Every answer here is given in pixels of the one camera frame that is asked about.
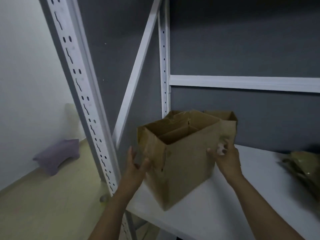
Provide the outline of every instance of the beige floor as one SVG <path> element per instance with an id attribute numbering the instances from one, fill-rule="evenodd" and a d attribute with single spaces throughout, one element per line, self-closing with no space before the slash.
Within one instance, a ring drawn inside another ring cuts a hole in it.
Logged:
<path id="1" fill-rule="evenodd" d="M 108 190 L 86 141 L 80 155 L 53 177 L 37 169 L 0 192 L 0 239 L 88 238 L 104 209 L 99 198 Z M 158 231 L 147 223 L 137 230 L 138 240 L 154 240 Z"/>

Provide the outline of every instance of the brown box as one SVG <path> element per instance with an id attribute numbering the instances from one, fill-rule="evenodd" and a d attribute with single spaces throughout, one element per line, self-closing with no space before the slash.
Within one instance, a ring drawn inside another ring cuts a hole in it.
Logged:
<path id="1" fill-rule="evenodd" d="M 222 129 L 222 123 L 209 112 L 191 110 L 171 111 L 162 120 L 138 127 L 139 148 L 153 165 L 146 183 L 162 209 L 168 210 L 211 176 L 214 161 L 206 149 L 217 150 L 221 133 L 233 131 Z"/>

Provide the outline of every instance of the purple cloth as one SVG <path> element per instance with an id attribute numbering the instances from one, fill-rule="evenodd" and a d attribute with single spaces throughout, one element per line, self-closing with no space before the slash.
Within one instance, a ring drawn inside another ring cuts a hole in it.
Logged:
<path id="1" fill-rule="evenodd" d="M 37 161 L 46 173 L 54 176 L 58 173 L 58 166 L 69 157 L 80 157 L 78 139 L 60 141 L 35 155 L 33 160 Z"/>

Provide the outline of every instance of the person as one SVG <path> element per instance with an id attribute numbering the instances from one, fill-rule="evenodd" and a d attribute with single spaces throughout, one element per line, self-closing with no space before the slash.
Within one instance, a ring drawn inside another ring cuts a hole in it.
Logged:
<path id="1" fill-rule="evenodd" d="M 258 191 L 243 176 L 238 149 L 226 141 L 224 155 L 207 149 L 215 159 L 219 170 L 236 193 L 244 215 L 256 240 L 303 240 L 303 238 L 268 204 Z M 139 167 L 134 164 L 135 153 L 128 150 L 126 171 L 117 191 L 108 202 L 89 240 L 118 240 L 122 217 L 126 206 L 138 190 L 150 169 L 149 159 Z"/>

